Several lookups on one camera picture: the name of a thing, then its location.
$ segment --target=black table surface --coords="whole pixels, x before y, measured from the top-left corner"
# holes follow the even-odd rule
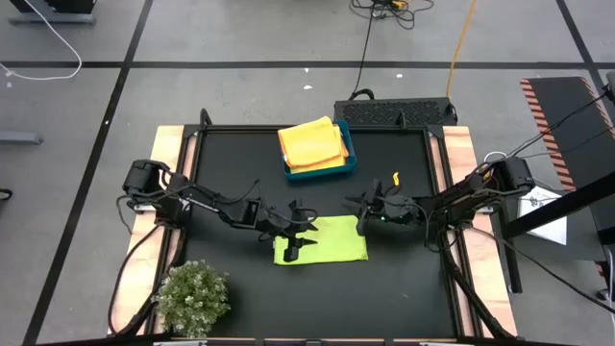
[[[402,193],[433,195],[423,135],[356,133],[352,176],[290,184],[283,175],[277,133],[217,133],[204,139],[196,182],[240,196],[261,180],[268,205],[282,212],[295,198],[321,216],[351,214],[344,197],[384,185],[399,172]],[[231,311],[209,336],[291,338],[453,337],[454,322],[441,259],[423,247],[424,229],[374,220],[366,237],[369,260],[279,266],[271,243],[194,209],[186,260],[206,260],[229,273]]]

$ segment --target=wooden board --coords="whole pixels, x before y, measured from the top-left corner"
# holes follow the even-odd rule
[[[453,182],[457,183],[477,167],[470,130],[460,126],[444,127],[444,142],[449,156]],[[473,223],[476,228],[493,233],[489,216],[477,214]],[[464,237],[475,291],[502,327],[516,335],[517,327],[508,300],[496,241],[471,230],[466,230]],[[484,324],[482,324],[482,331],[487,337],[491,335]]]
[[[152,160],[163,161],[172,170],[175,170],[183,132],[183,126],[160,126],[152,150]],[[477,166],[470,131],[466,127],[445,127],[444,134],[453,180],[458,182]],[[186,151],[188,160],[184,165],[184,174],[187,177],[190,175],[195,142],[195,140],[191,140]],[[436,140],[431,141],[431,149],[435,153],[433,157],[438,185],[445,186],[442,162],[440,162],[439,155],[437,155]],[[129,251],[153,228],[153,222],[154,214],[152,212],[145,212],[136,217]],[[491,232],[489,218],[485,215],[478,215],[474,220],[474,225],[482,230]],[[517,334],[495,241],[485,235],[471,231],[465,233],[465,239],[472,278],[478,295],[503,327],[511,334]],[[156,275],[161,242],[162,231],[160,230],[135,251],[133,258],[129,260],[113,306],[112,321],[117,330],[120,330],[130,321],[135,312],[140,308],[143,300],[150,294]],[[174,234],[169,258],[172,257],[176,246],[177,234]],[[457,253],[454,252],[453,255],[455,260],[457,260]],[[470,320],[467,300],[458,288],[457,295],[459,296],[463,330],[466,335],[472,335],[472,322]],[[485,335],[490,335],[484,326],[482,328]],[[157,323],[155,331],[157,333],[161,332],[160,323]]]
[[[158,127],[150,158],[155,161],[166,163],[172,171],[175,171],[180,149],[182,147],[183,133],[184,126]],[[191,158],[194,155],[195,140],[191,140],[190,142],[191,145],[188,145],[188,149],[186,150],[186,157],[190,157],[190,160],[188,160],[190,164],[184,166],[184,174],[187,177],[189,177],[192,163]],[[155,213],[153,211],[146,211],[135,217],[133,235],[131,236],[128,251],[154,228],[154,217]],[[124,268],[124,273],[117,289],[117,294],[115,295],[115,303],[113,304],[111,314],[112,324],[117,331],[121,330],[130,322],[131,318],[133,318],[152,291],[160,254],[160,246],[162,245],[162,234],[163,229],[158,229],[133,253],[133,256],[129,259]],[[174,231],[174,234],[172,234],[167,263],[172,259],[175,249],[177,248],[178,235],[179,232],[177,231]],[[155,331],[161,331],[160,323],[157,324]]]

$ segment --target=lime green cloth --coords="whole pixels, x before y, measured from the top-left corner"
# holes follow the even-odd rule
[[[357,217],[319,217],[312,224],[318,231],[305,231],[297,237],[318,241],[299,250],[299,258],[292,262],[283,260],[288,239],[276,236],[274,263],[279,265],[311,264],[336,261],[367,260],[365,238],[357,234]]]

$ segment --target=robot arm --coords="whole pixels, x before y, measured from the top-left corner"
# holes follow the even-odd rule
[[[171,172],[163,162],[134,161],[122,189],[130,198],[127,203],[129,207],[141,204],[153,206],[156,210],[156,224],[159,225],[182,228],[185,222],[184,211],[194,205],[216,213],[233,228],[283,236],[288,239],[284,261],[296,260],[300,248],[316,243],[296,237],[297,233],[317,230],[311,224],[317,217],[315,211],[302,208],[301,201],[292,201],[288,205],[291,216],[285,217],[268,208],[260,196],[236,199],[225,197],[190,182],[184,175]],[[308,217],[307,211],[312,211],[314,215]]]
[[[359,204],[357,232],[365,235],[370,217],[402,225],[423,224],[429,218],[456,227],[474,219],[477,210],[498,206],[505,197],[523,196],[534,187],[526,161],[513,157],[484,163],[434,196],[407,197],[398,193],[398,186],[382,192],[381,182],[374,180],[370,190],[347,199]]]

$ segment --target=potted plant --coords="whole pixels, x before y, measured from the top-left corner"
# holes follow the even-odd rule
[[[227,275],[219,275],[204,260],[171,268],[153,298],[164,329],[191,338],[206,337],[215,321],[231,309]]]

